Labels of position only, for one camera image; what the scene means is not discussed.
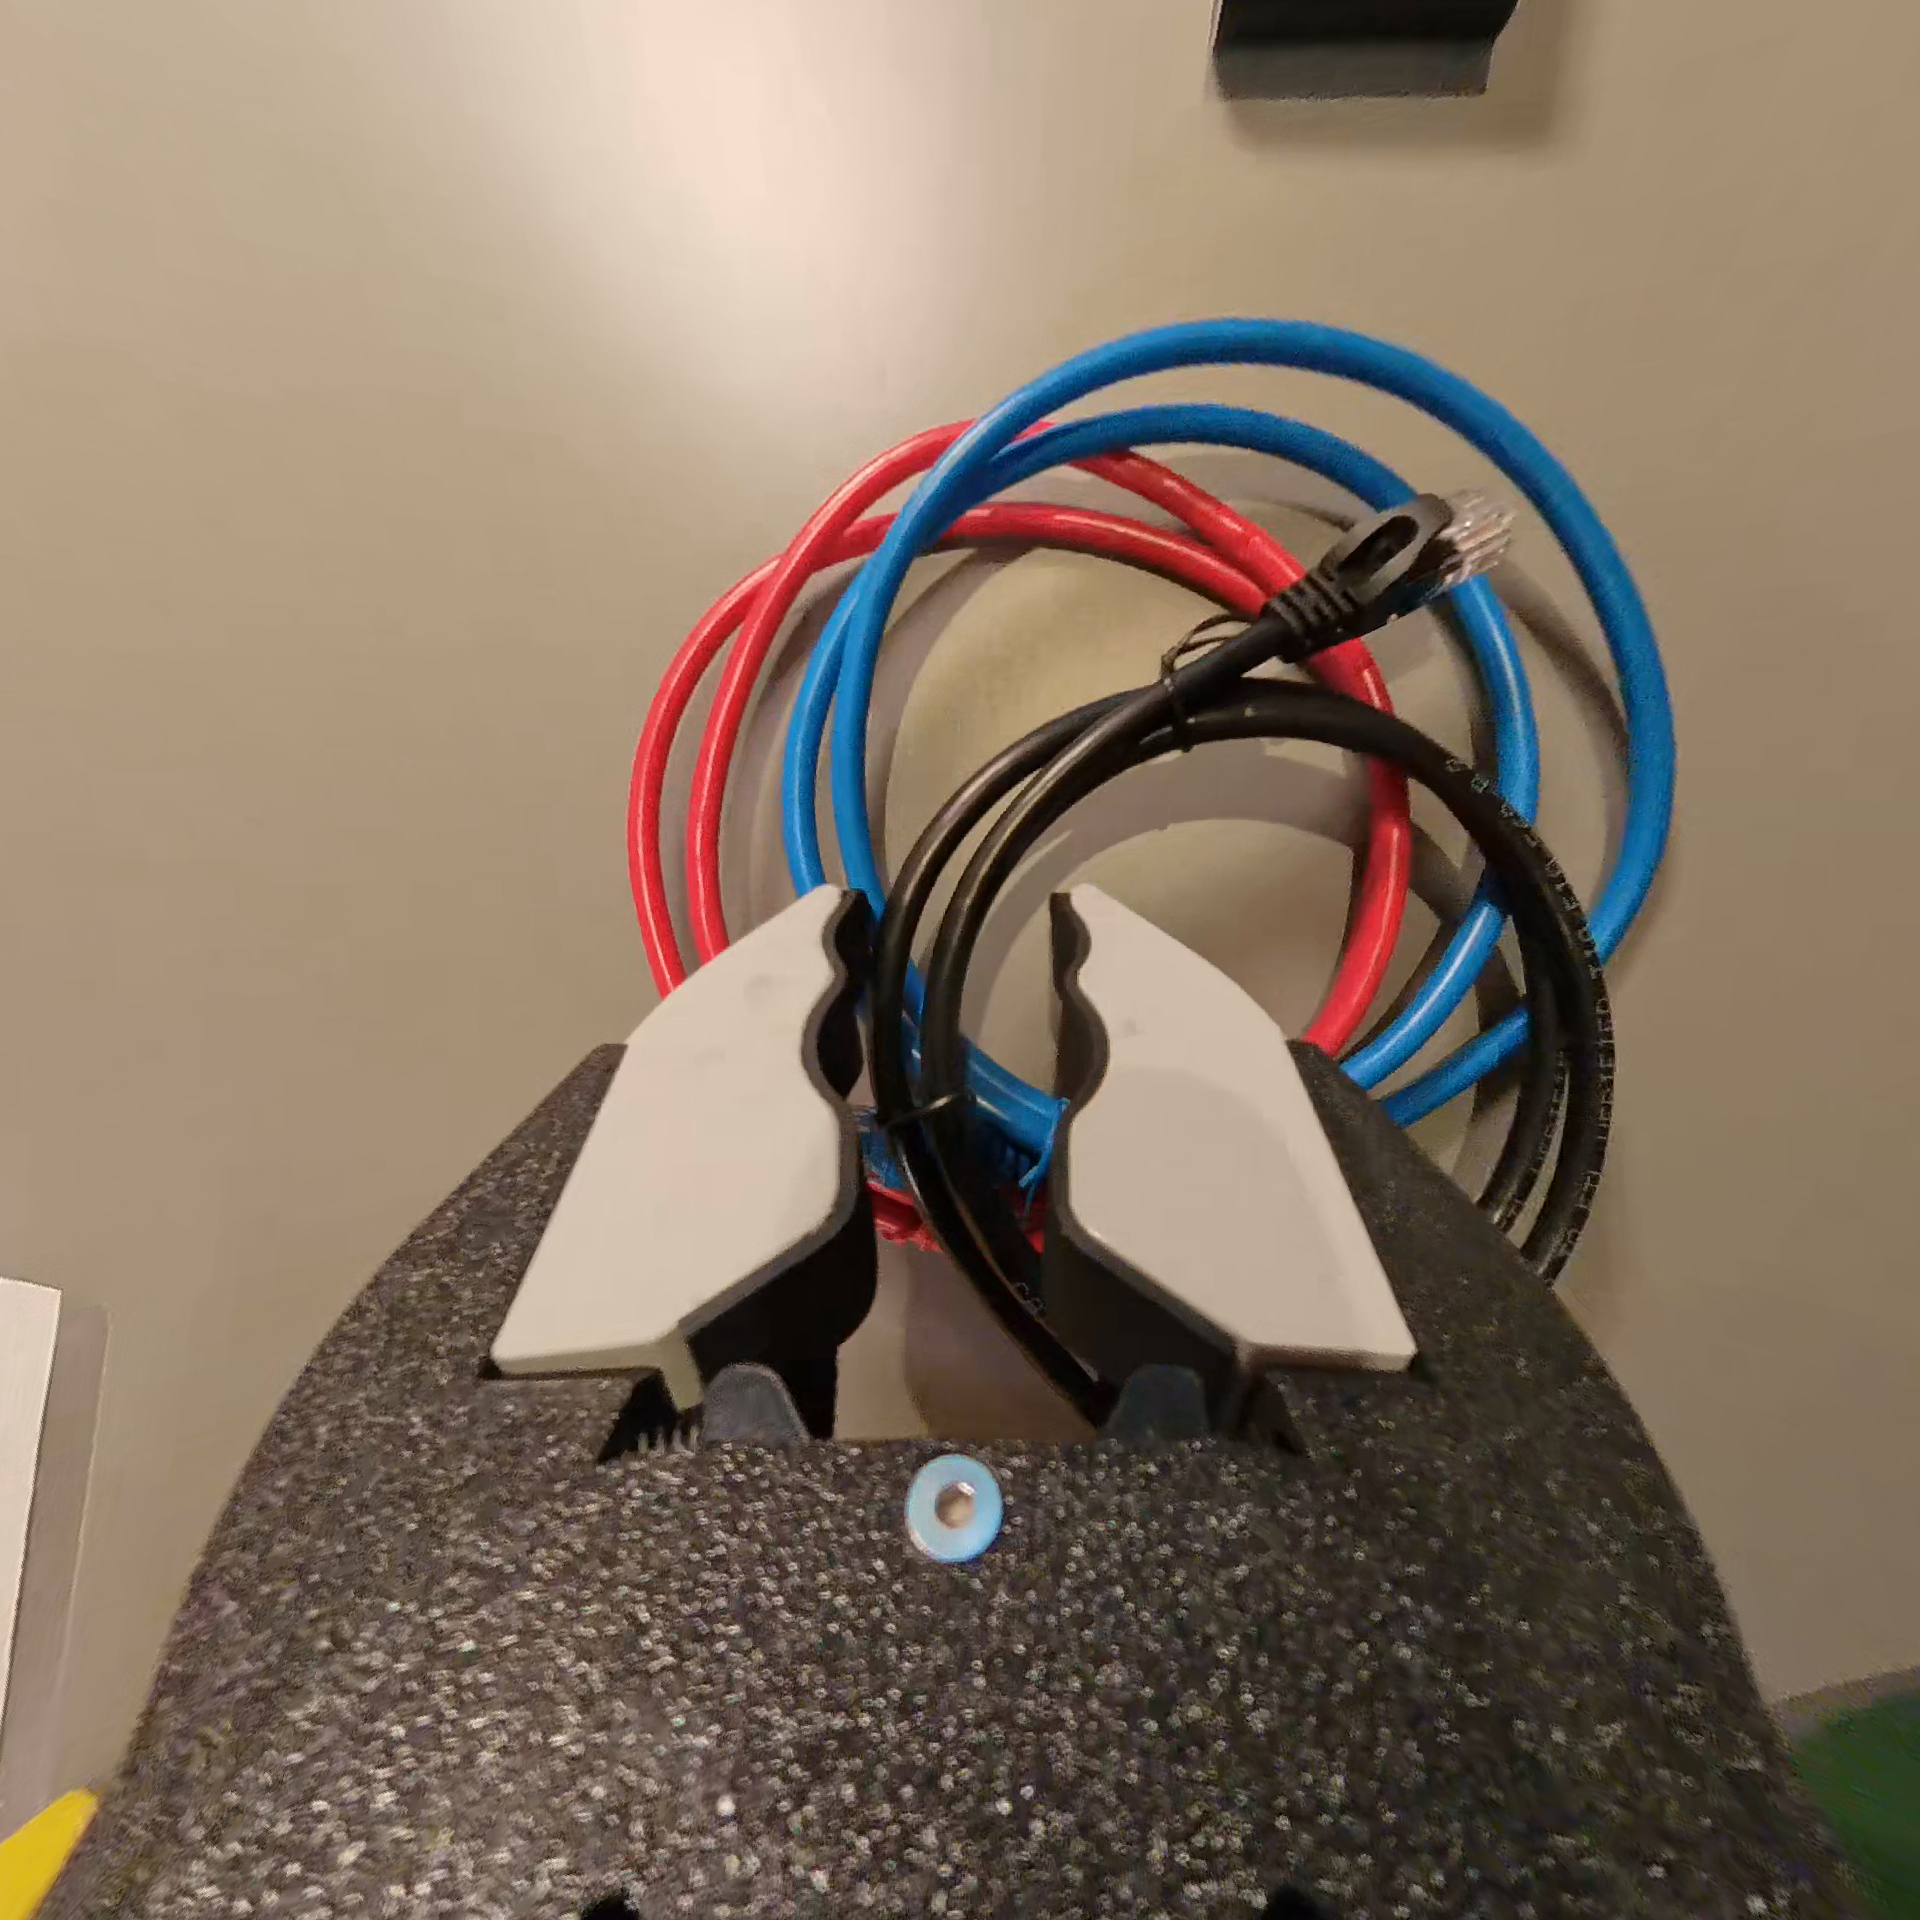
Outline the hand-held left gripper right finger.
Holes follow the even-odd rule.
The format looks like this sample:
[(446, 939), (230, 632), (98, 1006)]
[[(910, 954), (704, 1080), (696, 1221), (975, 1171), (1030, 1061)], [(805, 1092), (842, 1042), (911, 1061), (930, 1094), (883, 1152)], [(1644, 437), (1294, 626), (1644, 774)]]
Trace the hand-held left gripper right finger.
[(1282, 1026), (1087, 883), (1047, 905), (1061, 1004), (1043, 1304), (1107, 1385), (1189, 1376), (1238, 1429), (1277, 1370), (1420, 1356)]

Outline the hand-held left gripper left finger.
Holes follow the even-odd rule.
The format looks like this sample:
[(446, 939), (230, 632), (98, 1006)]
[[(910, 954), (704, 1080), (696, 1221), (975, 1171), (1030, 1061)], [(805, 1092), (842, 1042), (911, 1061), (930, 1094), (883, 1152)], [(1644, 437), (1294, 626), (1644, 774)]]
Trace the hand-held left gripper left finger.
[(494, 1334), (500, 1376), (656, 1373), (685, 1411), (757, 1362), (835, 1421), (877, 1291), (847, 1104), (871, 950), (864, 894), (821, 885), (639, 1021)]

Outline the white paper sheet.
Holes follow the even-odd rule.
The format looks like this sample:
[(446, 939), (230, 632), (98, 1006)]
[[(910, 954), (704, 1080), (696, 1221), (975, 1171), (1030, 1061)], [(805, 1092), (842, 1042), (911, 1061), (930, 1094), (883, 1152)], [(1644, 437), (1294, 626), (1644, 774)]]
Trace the white paper sheet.
[(56, 1370), (61, 1296), (2, 1278), (2, 1708), (27, 1565), (46, 1406)]

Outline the person's green jacket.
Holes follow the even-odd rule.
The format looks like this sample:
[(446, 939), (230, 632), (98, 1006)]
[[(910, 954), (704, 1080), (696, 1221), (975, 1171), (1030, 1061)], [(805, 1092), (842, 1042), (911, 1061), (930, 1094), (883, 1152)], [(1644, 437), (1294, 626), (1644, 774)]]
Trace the person's green jacket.
[(1805, 1708), (1797, 1768), (1877, 1916), (1918, 1916), (1918, 1693)]

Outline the yellow object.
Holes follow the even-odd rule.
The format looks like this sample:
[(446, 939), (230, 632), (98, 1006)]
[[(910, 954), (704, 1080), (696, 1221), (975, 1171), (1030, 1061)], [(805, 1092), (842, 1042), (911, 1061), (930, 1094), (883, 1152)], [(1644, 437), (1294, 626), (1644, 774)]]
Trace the yellow object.
[(2, 1917), (39, 1914), (80, 1850), (98, 1805), (95, 1792), (64, 1792), (2, 1837)]

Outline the black box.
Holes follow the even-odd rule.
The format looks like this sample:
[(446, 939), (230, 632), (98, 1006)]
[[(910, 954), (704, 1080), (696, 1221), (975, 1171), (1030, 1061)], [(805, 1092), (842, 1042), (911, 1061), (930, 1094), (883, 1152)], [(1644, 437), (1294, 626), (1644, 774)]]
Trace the black box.
[(1515, 12), (1515, 2), (1219, 2), (1212, 72), (1238, 100), (1475, 99)]

